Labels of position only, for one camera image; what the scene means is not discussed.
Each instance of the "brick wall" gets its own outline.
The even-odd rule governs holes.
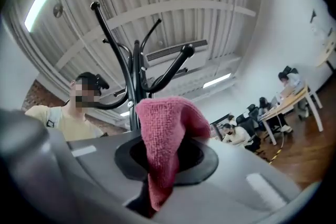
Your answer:
[[[32,87],[30,87],[27,96],[23,102],[22,110],[27,111],[33,105],[46,105],[62,106],[64,102],[49,92],[44,86],[42,86],[37,80],[34,81]],[[120,134],[126,132],[126,129],[114,126],[110,123],[100,121],[89,115],[86,115],[87,120],[99,127],[103,132],[107,132],[109,135]]]

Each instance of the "white table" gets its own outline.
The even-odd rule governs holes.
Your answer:
[[[331,53],[336,49],[336,33],[335,32],[331,33],[326,43],[327,43],[326,46],[321,51],[321,54],[318,57],[316,66],[320,67],[324,63],[327,63],[331,71],[334,73],[335,69],[333,68],[331,63],[328,61],[328,58],[331,55]]]
[[[278,114],[280,114],[286,108],[288,108],[291,105],[295,105],[296,103],[301,101],[303,98],[307,99],[307,102],[310,106],[310,109],[313,112],[313,115],[315,117],[315,120],[316,120],[317,126],[319,128],[319,131],[320,132],[323,131],[323,126],[322,126],[322,122],[321,122],[321,119],[320,119],[320,115],[319,115],[319,113],[316,109],[316,106],[314,105],[313,100],[311,100],[311,97],[310,97],[309,92],[308,92],[308,86],[306,85],[305,88],[302,91],[300,91],[298,94],[296,94],[296,95],[291,94],[290,96],[288,96],[287,98],[285,98],[283,100],[283,102],[281,103],[280,106],[278,106],[275,109],[272,109],[263,118],[261,118],[261,120],[262,120],[262,122],[263,122],[271,140],[272,140],[273,145],[276,145],[277,142],[275,141],[274,135],[273,135],[272,130],[270,129],[268,123],[267,123],[267,120],[269,120],[273,117],[276,117]]]

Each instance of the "backpack strap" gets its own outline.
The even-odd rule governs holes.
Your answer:
[[[54,108],[49,108],[47,113],[47,127],[57,127],[59,120],[62,115],[62,110],[60,106],[56,106]]]

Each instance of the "black coat rack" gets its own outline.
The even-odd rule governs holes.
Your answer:
[[[100,11],[100,4],[98,2],[93,2],[91,4],[91,9],[95,12],[97,20],[106,36],[106,39],[103,40],[103,43],[109,43],[112,50],[114,51],[117,60],[120,64],[123,76],[125,78],[126,88],[124,90],[115,93],[114,96],[118,96],[123,93],[121,99],[116,101],[113,104],[101,104],[98,103],[96,108],[109,110],[115,109],[122,104],[124,104],[128,99],[128,109],[130,111],[130,129],[131,131],[137,130],[140,128],[139,119],[135,112],[135,106],[144,98],[147,98],[147,93],[149,97],[153,97],[154,93],[161,91],[172,78],[176,75],[178,70],[187,60],[190,58],[195,50],[191,44],[185,45],[182,47],[180,54],[176,57],[174,62],[169,66],[167,71],[159,76],[153,84],[149,87],[146,79],[146,68],[144,66],[143,60],[143,49],[155,28],[161,23],[161,19],[158,19],[153,27],[150,29],[148,34],[143,39],[143,42],[140,45],[140,42],[136,40],[134,42],[133,54],[130,49],[123,44],[117,43],[111,35],[111,31],[108,28],[105,19]],[[125,50],[128,55],[128,60],[126,61],[124,55],[121,53],[121,49]]]

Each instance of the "pink towel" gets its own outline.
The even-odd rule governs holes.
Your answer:
[[[210,137],[210,126],[197,107],[182,97],[144,99],[135,108],[149,164],[151,206],[158,211],[173,190],[179,171],[177,149],[184,137]]]

